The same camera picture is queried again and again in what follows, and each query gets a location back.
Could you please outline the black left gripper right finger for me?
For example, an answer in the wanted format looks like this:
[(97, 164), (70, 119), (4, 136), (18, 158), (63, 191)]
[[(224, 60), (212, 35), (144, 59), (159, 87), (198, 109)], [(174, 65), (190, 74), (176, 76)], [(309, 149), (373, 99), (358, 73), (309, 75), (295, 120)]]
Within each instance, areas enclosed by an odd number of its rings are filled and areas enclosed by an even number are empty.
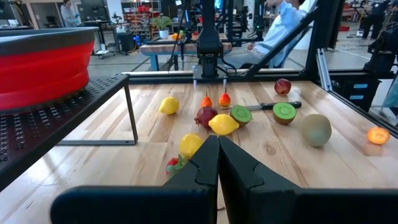
[(397, 189), (310, 189), (220, 137), (220, 182), (230, 224), (398, 224)]

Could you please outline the red toy strawberry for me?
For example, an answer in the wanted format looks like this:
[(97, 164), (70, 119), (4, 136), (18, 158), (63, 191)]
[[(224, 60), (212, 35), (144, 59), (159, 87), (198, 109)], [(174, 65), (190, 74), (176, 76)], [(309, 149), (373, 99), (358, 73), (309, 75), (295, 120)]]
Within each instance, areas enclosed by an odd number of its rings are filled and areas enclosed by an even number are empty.
[(183, 157), (180, 154), (178, 157), (171, 158), (165, 167), (165, 173), (167, 177), (170, 179), (177, 174), (185, 166), (188, 160), (189, 158)]

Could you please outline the yellow toy lemon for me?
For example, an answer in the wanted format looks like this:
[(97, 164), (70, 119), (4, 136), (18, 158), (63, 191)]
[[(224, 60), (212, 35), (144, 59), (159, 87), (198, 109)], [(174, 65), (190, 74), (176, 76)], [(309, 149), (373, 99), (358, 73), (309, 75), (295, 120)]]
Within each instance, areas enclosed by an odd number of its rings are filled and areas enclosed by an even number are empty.
[(184, 157), (192, 157), (202, 144), (203, 140), (199, 135), (188, 133), (184, 135), (179, 142), (180, 154)]
[(208, 125), (218, 135), (229, 135), (239, 128), (239, 123), (228, 114), (216, 115)]
[(163, 114), (174, 114), (178, 111), (180, 103), (172, 96), (164, 98), (160, 104), (159, 111)]

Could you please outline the dark red toy pomegranate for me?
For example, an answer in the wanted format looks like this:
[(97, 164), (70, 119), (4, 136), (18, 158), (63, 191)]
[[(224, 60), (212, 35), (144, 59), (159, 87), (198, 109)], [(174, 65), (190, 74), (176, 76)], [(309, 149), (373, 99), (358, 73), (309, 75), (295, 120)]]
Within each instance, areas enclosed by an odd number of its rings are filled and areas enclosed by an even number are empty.
[(213, 107), (204, 106), (199, 109), (196, 117), (194, 118), (194, 121), (199, 126), (202, 126), (204, 128), (210, 128), (208, 122), (213, 119), (217, 114), (217, 110), (215, 110)]

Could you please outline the black-handled kitchen knife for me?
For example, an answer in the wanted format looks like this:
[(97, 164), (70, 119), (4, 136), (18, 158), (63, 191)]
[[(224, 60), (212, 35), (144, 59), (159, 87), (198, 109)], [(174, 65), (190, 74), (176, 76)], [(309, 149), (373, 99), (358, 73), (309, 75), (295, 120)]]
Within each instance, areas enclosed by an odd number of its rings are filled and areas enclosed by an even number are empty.
[(248, 109), (249, 111), (256, 111), (256, 110), (273, 110), (274, 107), (278, 108), (301, 108), (302, 103), (300, 101), (293, 101), (293, 102), (278, 102), (278, 103), (260, 103), (258, 105), (251, 105), (251, 106), (243, 106), (243, 108)]

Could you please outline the red collapsible colander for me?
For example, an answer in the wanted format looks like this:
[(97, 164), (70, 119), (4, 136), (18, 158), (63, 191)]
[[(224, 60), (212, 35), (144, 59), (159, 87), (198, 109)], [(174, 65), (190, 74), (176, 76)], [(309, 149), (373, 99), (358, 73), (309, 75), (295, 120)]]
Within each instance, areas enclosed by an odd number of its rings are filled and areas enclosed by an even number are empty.
[(31, 110), (84, 89), (96, 30), (0, 31), (0, 113)]

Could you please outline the brown whole toy kiwi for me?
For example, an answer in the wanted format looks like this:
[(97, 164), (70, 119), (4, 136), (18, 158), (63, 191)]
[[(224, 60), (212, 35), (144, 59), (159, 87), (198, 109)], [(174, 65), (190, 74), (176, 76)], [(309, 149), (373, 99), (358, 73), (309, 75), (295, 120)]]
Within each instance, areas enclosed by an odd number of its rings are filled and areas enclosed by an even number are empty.
[(332, 127), (329, 119), (322, 114), (310, 114), (306, 116), (301, 125), (301, 133), (313, 147), (324, 146), (332, 134)]

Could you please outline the green lime slice upper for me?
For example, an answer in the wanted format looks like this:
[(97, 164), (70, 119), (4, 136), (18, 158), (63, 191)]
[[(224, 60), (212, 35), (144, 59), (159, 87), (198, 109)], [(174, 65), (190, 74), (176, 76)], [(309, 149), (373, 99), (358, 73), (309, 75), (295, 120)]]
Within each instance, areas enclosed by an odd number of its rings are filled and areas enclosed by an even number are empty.
[(229, 115), (239, 124), (239, 127), (247, 125), (252, 120), (252, 113), (244, 106), (235, 105)]

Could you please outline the red toy apple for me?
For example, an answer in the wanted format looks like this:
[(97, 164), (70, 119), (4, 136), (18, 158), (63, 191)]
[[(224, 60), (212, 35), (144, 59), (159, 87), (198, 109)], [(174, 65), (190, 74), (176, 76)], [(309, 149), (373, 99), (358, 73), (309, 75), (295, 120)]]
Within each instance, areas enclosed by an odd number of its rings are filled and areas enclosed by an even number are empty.
[(291, 90), (292, 84), (289, 80), (280, 78), (274, 85), (274, 90), (278, 95), (285, 96)]

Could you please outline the black box blue labels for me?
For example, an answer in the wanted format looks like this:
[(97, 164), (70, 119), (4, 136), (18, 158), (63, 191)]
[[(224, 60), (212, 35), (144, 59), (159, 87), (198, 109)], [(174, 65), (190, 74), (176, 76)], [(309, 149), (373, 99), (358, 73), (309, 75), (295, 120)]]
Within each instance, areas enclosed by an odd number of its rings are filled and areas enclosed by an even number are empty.
[(332, 86), (333, 91), (337, 94), (368, 112), (380, 82), (380, 80), (373, 78), (364, 80), (340, 80), (332, 81)]

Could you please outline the wooden workbench blue legs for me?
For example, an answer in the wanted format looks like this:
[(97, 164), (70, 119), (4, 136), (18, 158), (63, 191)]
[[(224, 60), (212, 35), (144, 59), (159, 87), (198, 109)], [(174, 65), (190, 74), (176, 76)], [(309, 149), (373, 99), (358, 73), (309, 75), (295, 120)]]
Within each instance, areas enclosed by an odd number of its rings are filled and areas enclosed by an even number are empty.
[(183, 50), (179, 45), (174, 46), (175, 41), (169, 35), (168, 39), (154, 39), (153, 42), (142, 45), (139, 50), (140, 53), (150, 58), (151, 69), (153, 71), (159, 70), (159, 55), (195, 55), (197, 56), (197, 47), (195, 44), (189, 42), (183, 45)]

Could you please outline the black perforated metal shelf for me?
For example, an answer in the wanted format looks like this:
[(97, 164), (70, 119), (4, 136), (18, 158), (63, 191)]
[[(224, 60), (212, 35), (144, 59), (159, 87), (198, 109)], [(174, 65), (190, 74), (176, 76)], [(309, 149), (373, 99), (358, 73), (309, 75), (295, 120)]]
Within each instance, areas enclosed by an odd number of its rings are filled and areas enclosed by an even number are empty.
[[(133, 138), (67, 140), (77, 126), (120, 89), (125, 91)], [(126, 75), (92, 78), (66, 100), (37, 111), (0, 115), (0, 192), (55, 146), (134, 146), (137, 128)]]

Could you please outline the potted plant white pot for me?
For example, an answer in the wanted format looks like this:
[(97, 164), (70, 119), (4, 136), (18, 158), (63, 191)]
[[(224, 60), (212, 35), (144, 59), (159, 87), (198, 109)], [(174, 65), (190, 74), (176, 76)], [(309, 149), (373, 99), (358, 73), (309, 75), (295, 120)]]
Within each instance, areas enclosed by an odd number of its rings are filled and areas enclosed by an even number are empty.
[(159, 37), (161, 39), (168, 39), (169, 37), (169, 26), (172, 25), (172, 20), (168, 16), (160, 14), (159, 17), (154, 19), (154, 25), (159, 30)]

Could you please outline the black equipment box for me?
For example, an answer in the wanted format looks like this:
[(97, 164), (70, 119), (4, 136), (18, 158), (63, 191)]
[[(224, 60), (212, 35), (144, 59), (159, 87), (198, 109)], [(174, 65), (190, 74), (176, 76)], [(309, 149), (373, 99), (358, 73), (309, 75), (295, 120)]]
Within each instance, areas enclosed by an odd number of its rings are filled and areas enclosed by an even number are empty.
[(130, 51), (134, 50), (135, 43), (131, 32), (117, 33), (116, 37), (118, 38), (118, 44), (122, 54), (127, 55)]

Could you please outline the black background robot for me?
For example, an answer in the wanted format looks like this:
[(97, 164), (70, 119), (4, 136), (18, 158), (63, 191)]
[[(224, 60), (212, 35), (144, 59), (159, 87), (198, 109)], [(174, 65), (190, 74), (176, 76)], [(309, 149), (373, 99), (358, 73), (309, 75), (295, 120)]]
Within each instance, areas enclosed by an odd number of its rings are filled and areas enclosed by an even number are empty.
[(389, 73), (398, 55), (398, 22), (393, 22), (368, 47), (371, 54), (364, 70), (370, 73)]

